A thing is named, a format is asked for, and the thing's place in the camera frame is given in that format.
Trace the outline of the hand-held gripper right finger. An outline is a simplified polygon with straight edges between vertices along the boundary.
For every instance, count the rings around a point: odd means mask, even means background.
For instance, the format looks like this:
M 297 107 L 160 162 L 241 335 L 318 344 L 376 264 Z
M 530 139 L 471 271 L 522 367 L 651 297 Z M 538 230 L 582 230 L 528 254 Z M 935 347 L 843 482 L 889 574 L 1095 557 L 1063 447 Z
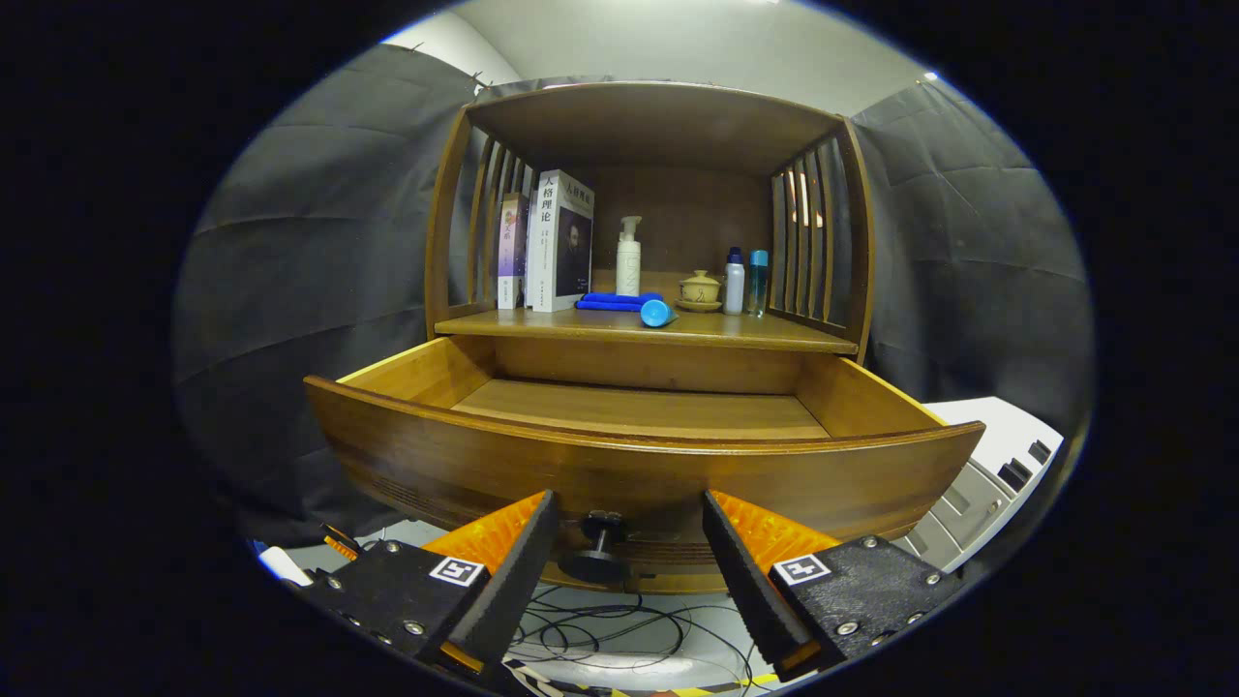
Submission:
M 880 535 L 839 541 L 712 489 L 703 531 L 757 652 L 783 681 L 872 652 L 963 587 Z

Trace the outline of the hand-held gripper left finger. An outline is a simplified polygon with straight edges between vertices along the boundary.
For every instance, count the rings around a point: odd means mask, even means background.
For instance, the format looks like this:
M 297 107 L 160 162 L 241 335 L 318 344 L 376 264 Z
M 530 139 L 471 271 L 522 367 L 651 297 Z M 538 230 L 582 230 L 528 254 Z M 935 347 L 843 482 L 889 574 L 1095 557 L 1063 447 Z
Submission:
M 559 534 L 558 495 L 532 494 L 425 546 L 375 543 L 318 574 L 315 605 L 384 652 L 488 678 Z

